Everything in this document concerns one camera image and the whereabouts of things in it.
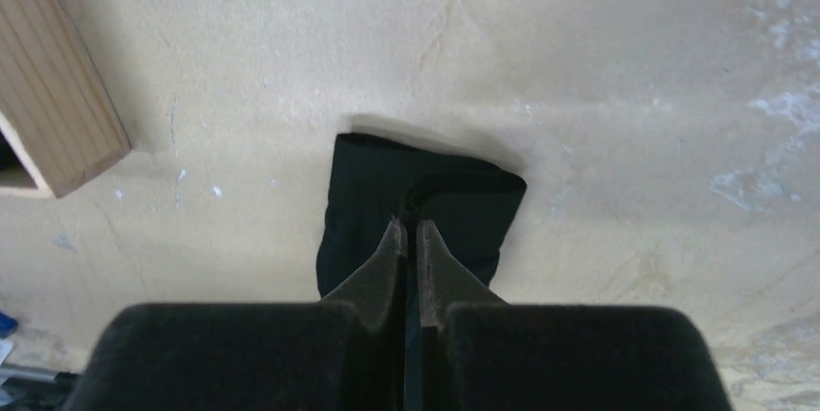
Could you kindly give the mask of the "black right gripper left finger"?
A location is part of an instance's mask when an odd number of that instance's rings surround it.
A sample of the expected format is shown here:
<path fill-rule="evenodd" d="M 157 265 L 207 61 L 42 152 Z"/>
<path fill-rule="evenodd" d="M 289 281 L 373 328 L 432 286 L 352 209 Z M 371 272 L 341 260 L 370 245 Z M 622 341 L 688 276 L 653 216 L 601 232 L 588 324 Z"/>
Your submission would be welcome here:
<path fill-rule="evenodd" d="M 407 236 L 315 303 L 141 304 L 103 330 L 69 410 L 399 410 Z"/>

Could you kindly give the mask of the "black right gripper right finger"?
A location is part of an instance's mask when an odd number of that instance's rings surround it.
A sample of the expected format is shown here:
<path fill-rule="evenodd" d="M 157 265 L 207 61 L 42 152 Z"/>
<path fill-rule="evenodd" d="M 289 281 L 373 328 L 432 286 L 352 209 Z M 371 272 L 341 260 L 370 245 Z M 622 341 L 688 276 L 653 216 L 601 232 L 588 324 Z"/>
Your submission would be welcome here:
<path fill-rule="evenodd" d="M 649 306 L 511 305 L 416 233 L 425 410 L 727 410 L 708 345 Z"/>

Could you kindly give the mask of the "plain black underwear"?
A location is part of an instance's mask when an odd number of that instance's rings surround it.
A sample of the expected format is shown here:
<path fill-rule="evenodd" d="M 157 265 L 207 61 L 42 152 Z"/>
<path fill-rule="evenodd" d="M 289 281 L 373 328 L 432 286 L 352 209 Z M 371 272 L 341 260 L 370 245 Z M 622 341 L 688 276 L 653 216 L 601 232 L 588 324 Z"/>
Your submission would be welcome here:
<path fill-rule="evenodd" d="M 488 284 L 526 190 L 520 176 L 489 161 L 341 133 L 316 258 L 318 291 L 327 295 L 363 265 L 394 219 L 409 232 L 433 221 L 450 253 Z"/>

